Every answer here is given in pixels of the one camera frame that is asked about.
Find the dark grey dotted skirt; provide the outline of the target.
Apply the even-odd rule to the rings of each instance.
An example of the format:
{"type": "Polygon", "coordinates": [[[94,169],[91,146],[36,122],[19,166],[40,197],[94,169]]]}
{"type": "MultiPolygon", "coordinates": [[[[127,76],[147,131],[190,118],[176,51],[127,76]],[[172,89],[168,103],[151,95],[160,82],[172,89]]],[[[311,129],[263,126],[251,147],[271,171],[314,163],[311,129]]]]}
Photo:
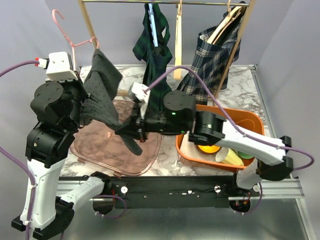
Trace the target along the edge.
{"type": "Polygon", "coordinates": [[[122,78],[122,74],[97,48],[92,56],[91,69],[83,83],[90,97],[84,101],[81,110],[81,125],[87,126],[92,120],[96,120],[113,131],[117,131],[122,126],[113,104],[122,78]]]}

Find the pink wire hanger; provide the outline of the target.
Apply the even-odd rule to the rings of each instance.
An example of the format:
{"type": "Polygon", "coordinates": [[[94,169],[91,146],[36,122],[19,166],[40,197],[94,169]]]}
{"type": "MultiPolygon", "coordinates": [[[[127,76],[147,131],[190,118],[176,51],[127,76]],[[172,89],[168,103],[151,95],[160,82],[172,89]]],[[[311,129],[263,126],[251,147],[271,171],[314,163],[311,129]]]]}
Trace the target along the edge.
{"type": "Polygon", "coordinates": [[[85,40],[85,41],[82,41],[80,43],[73,43],[72,40],[68,37],[67,33],[61,27],[61,25],[60,25],[60,23],[59,23],[59,21],[58,21],[58,19],[56,17],[56,14],[58,14],[61,17],[62,20],[64,20],[64,17],[57,9],[53,9],[51,11],[51,15],[52,15],[52,19],[53,19],[54,23],[56,24],[56,26],[58,27],[58,29],[62,33],[63,37],[67,40],[67,42],[71,46],[73,70],[76,71],[77,70],[77,62],[76,62],[75,47],[82,46],[82,45],[84,45],[86,43],[91,43],[91,44],[96,43],[96,46],[94,48],[95,49],[99,49],[100,48],[100,43],[99,43],[99,41],[98,41],[96,36],[93,36],[89,40],[85,40]]]}

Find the green plaid skirt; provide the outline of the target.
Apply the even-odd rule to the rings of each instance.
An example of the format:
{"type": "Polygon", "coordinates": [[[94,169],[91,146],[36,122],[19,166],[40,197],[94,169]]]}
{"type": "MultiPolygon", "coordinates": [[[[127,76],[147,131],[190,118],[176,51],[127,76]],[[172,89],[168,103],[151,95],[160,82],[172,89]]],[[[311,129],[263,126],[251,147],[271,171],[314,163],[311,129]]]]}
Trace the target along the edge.
{"type": "Polygon", "coordinates": [[[135,57],[146,62],[142,83],[151,85],[157,78],[166,72],[167,65],[173,58],[168,42],[170,40],[169,23],[161,12],[157,3],[152,5],[154,14],[158,46],[155,47],[151,29],[149,5],[144,5],[145,14],[142,21],[143,31],[134,45],[132,51],[135,57]]]}

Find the light blue wavy hanger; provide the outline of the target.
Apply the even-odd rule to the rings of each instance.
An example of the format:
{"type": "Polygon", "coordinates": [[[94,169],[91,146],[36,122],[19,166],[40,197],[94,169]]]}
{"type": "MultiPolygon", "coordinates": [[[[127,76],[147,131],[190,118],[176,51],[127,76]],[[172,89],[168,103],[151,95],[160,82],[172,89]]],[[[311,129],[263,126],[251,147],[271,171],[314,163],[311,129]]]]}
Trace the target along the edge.
{"type": "Polygon", "coordinates": [[[157,28],[156,28],[156,22],[155,22],[155,16],[154,16],[152,3],[148,3],[148,15],[149,15],[153,45],[155,47],[158,47],[159,44],[158,44],[158,37],[157,37],[157,28]]]}

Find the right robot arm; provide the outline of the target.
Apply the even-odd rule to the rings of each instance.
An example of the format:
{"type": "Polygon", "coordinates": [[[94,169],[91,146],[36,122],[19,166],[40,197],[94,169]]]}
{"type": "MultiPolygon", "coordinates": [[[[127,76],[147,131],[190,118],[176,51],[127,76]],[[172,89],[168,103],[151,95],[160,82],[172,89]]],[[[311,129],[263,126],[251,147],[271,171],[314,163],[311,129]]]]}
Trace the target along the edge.
{"type": "Polygon", "coordinates": [[[243,127],[233,126],[230,120],[210,111],[198,111],[193,96],[174,90],[163,98],[163,111],[143,111],[143,104],[134,97],[130,117],[115,131],[145,142],[148,133],[167,136],[188,134],[196,145],[225,147],[250,154],[255,159],[235,175],[230,191],[241,196],[261,180],[281,181],[293,171],[293,159],[284,149],[289,137],[271,138],[243,127]]]}

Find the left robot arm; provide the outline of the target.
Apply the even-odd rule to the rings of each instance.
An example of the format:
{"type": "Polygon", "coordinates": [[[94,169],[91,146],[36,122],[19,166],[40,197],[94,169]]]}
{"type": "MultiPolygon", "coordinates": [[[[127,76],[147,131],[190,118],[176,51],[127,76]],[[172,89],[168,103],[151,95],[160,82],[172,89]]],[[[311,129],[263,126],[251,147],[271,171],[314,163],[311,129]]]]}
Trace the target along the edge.
{"type": "Polygon", "coordinates": [[[22,214],[11,223],[28,239],[48,240],[62,234],[80,207],[91,198],[110,194],[108,178],[96,172],[70,192],[57,195],[61,170],[79,131],[87,98],[79,79],[48,80],[34,93],[30,107],[38,122],[26,139],[27,195],[22,214]]]}

